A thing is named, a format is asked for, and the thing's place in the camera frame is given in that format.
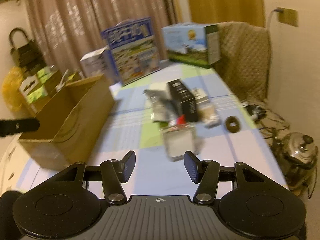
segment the crosshair mark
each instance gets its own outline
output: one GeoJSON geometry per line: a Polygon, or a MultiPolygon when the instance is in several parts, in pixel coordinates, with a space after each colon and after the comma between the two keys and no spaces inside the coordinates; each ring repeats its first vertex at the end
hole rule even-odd
{"type": "Polygon", "coordinates": [[[162,202],[165,201],[165,200],[164,200],[163,198],[160,198],[160,197],[159,197],[159,198],[156,199],[156,201],[157,201],[158,203],[162,203],[162,202]]]}

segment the round rubber ring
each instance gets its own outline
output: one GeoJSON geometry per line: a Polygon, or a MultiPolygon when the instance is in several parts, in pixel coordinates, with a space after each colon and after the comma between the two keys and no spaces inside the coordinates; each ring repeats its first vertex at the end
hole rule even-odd
{"type": "Polygon", "coordinates": [[[231,133],[236,133],[240,131],[240,123],[239,120],[235,116],[229,116],[226,119],[225,126],[231,133]]]}

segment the metal screw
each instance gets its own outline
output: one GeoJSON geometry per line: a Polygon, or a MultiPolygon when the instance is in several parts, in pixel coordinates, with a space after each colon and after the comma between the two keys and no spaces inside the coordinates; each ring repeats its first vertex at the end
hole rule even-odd
{"type": "Polygon", "coordinates": [[[108,199],[110,199],[111,201],[120,201],[124,199],[124,196],[119,193],[114,193],[109,195],[108,199]]]}
{"type": "Polygon", "coordinates": [[[196,199],[199,201],[209,201],[211,196],[207,193],[201,193],[196,196],[196,199]]]}

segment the white wall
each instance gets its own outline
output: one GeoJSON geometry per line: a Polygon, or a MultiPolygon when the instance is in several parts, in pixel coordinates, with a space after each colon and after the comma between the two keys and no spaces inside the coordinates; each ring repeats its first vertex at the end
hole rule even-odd
{"type": "Polygon", "coordinates": [[[191,22],[189,0],[173,0],[178,22],[191,22]]]}
{"type": "Polygon", "coordinates": [[[299,27],[271,21],[273,59],[269,104],[320,146],[320,0],[265,0],[266,19],[276,7],[298,11],[299,27]]]}
{"type": "MultiPolygon", "coordinates": [[[[25,1],[23,0],[20,5],[15,1],[9,1],[0,4],[0,86],[4,77],[11,67],[15,64],[10,55],[10,43],[8,36],[10,31],[15,27],[22,27],[25,29],[31,38],[31,30],[27,20],[27,11],[25,1]]],[[[20,33],[14,35],[14,41],[17,47],[25,44],[25,40],[20,33]]],[[[2,94],[0,95],[0,119],[14,118],[13,114],[6,107],[2,94]]],[[[11,137],[0,138],[0,158],[2,157],[8,144],[11,142],[11,137]]]]}

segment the black bag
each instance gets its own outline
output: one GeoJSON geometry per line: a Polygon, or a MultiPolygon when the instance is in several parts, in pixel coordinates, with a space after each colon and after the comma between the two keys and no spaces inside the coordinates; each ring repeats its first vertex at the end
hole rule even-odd
{"type": "Polygon", "coordinates": [[[30,40],[25,30],[22,28],[14,28],[9,34],[11,45],[11,56],[15,64],[22,69],[24,77],[35,75],[40,69],[46,66],[44,59],[39,51],[36,42],[30,40]],[[16,48],[13,44],[13,35],[16,32],[22,32],[27,40],[27,44],[16,48]]]}

